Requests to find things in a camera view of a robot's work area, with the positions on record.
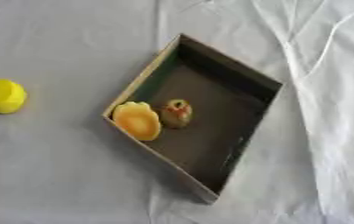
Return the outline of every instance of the yellow toy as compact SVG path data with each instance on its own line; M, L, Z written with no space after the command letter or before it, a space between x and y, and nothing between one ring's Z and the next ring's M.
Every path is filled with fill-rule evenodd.
M9 114L19 110L27 98L27 93L19 84L0 79L0 114Z
M139 141L152 141L158 137L161 126L157 113L145 102L128 101L113 112L116 125Z

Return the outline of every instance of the white fabric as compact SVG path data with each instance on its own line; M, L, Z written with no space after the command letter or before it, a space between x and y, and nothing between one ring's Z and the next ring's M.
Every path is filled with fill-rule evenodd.
M184 32L285 83L194 203L100 114ZM354 0L0 0L0 223L354 224Z

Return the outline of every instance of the wrinkled white sheet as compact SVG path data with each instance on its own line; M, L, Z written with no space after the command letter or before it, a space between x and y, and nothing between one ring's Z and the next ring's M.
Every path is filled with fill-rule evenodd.
M100 114L185 32L285 83L194 203ZM354 0L0 0L0 223L354 223Z

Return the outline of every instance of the open box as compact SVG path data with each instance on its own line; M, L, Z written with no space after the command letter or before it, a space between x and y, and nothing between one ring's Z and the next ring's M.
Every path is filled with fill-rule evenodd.
M173 40L105 110L147 102L187 100L194 118L185 129L163 128L137 144L169 165L206 202L215 201L281 84L186 35Z

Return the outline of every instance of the cardboard box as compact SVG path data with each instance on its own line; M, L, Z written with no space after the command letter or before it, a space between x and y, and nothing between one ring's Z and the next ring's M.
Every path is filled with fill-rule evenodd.
M173 40L103 113L127 101L159 109L170 99L187 100L194 118L185 129L163 128L159 138L139 142L172 167L208 203L224 188L235 163L281 85L186 35Z

